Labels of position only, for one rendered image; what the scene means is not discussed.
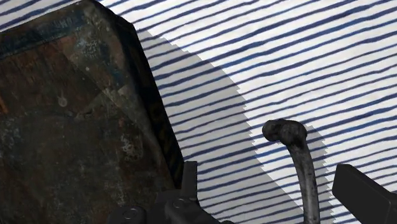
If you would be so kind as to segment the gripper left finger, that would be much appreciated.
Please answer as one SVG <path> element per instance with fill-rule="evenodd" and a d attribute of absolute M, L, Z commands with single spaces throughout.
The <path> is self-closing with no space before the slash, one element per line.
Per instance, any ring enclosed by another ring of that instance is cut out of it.
<path fill-rule="evenodd" d="M 186 161 L 181 188 L 157 194 L 150 210 L 122 206 L 109 214 L 106 224 L 235 224 L 218 221 L 204 211 L 197 198 L 197 162 Z"/>

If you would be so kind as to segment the rusty dark patterned robot stand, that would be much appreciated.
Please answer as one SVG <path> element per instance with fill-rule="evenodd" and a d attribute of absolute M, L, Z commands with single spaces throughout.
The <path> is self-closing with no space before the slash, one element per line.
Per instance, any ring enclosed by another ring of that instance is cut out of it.
<path fill-rule="evenodd" d="M 182 171 L 132 24 L 82 0 L 0 32 L 0 224 L 105 224 Z"/>

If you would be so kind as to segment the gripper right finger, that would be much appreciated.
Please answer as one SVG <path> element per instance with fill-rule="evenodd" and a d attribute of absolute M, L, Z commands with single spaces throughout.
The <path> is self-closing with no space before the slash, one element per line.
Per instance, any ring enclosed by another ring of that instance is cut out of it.
<path fill-rule="evenodd" d="M 350 164 L 338 164 L 332 193 L 362 224 L 397 224 L 397 194 Z"/>

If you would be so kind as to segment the black curved bone-shaped rod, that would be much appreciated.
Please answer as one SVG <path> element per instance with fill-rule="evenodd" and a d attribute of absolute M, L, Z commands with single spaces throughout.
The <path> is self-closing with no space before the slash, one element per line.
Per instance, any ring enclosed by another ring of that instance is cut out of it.
<path fill-rule="evenodd" d="M 268 141 L 279 141 L 289 151 L 302 194 L 303 224 L 320 224 L 316 175 L 305 126 L 294 120 L 269 120 L 263 125 L 262 134 Z"/>

